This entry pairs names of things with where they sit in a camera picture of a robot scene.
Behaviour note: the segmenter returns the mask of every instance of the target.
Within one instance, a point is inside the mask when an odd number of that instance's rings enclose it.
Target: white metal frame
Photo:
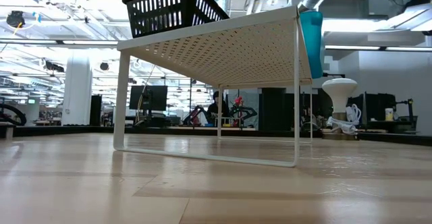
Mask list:
[[[279,16],[282,17],[284,14],[292,15],[292,9],[285,9],[280,13],[268,11],[268,14],[262,15],[257,14],[262,22],[271,22],[271,18]],[[115,127],[114,127],[114,137],[113,137],[113,145],[114,149],[122,150],[126,152],[138,152],[138,153],[146,153],[146,154],[156,154],[156,155],[165,155],[165,156],[173,156],[173,157],[187,157],[192,159],[206,159],[206,160],[216,160],[216,161],[229,161],[235,163],[250,163],[250,164],[258,164],[258,165],[271,165],[278,167],[295,167],[297,165],[299,154],[300,154],[300,110],[299,110],[299,95],[300,95],[300,83],[303,84],[312,84],[312,80],[310,78],[302,78],[300,79],[300,52],[299,52],[299,30],[301,30],[301,25],[298,18],[298,11],[295,10],[297,16],[292,17],[294,19],[293,31],[294,37],[294,79],[284,80],[284,81],[272,81],[272,82],[253,82],[253,83],[237,83],[237,84],[218,84],[220,89],[220,93],[223,93],[224,89],[232,88],[260,88],[260,87],[269,87],[269,86],[291,86],[294,83],[294,160],[292,162],[285,161],[270,161],[270,160],[260,160],[260,159],[245,159],[238,157],[223,157],[223,156],[214,156],[214,155],[196,155],[190,153],[182,153],[182,152],[166,152],[163,150],[147,150],[147,149],[138,149],[138,148],[127,148],[124,145],[124,129],[125,129],[125,114],[126,114],[126,99],[127,99],[127,88],[128,88],[128,76],[129,76],[129,68],[130,68],[130,56],[137,56],[137,44],[142,45],[144,38],[136,38],[133,40],[127,40],[119,44],[118,49],[121,51],[120,63],[119,63],[119,77],[118,77],[118,87],[117,87],[117,110],[115,111]],[[253,24],[254,15],[249,16],[247,20],[243,20],[243,25],[247,26],[248,23]],[[234,27],[238,26],[232,19],[227,23],[227,25]],[[196,33],[198,34],[200,30],[202,31],[204,28],[208,30],[216,30],[221,28],[215,28],[221,25],[221,22],[216,22],[214,26],[208,26],[208,24],[201,25],[195,27],[191,30],[190,34]],[[171,31],[171,39],[176,39],[176,37],[181,38],[180,30]],[[163,41],[163,39],[167,39],[164,33],[161,33],[160,36],[148,38],[149,40],[153,40],[154,43],[158,41]],[[178,69],[178,73],[182,73],[183,70],[181,68]],[[219,97],[219,104],[221,105],[222,97]],[[217,121],[217,137],[218,139],[227,140],[221,137],[221,107],[218,107],[218,121]],[[312,130],[310,131],[310,142],[312,142]],[[259,140],[261,142],[275,142],[276,140]]]

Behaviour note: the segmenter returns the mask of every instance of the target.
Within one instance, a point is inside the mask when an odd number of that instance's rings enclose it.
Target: white lamp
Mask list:
[[[323,90],[333,102],[333,113],[346,112],[348,97],[356,88],[357,82],[347,78],[331,79],[323,83]]]

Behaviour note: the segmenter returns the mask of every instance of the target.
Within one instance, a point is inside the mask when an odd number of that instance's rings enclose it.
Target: shelving unit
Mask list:
[[[299,87],[312,84],[297,7],[126,40],[120,42],[117,49],[121,56],[114,129],[116,150],[280,167],[297,164]],[[124,145],[124,118],[131,56],[210,84],[221,92],[225,89],[294,86],[294,160],[289,163],[128,148]],[[218,120],[217,135],[220,140],[228,140],[221,137],[221,120]]]

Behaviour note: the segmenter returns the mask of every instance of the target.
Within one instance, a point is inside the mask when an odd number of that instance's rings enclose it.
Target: white shelf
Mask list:
[[[294,24],[287,7],[122,41],[122,53],[215,87],[287,86],[294,81]],[[299,27],[300,83],[311,70]]]

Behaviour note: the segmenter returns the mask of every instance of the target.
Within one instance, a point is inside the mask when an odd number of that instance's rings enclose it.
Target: wooden floor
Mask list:
[[[129,146],[287,160],[291,144],[127,135]],[[315,140],[297,168],[117,152],[112,134],[0,142],[1,223],[432,223],[432,148]]]

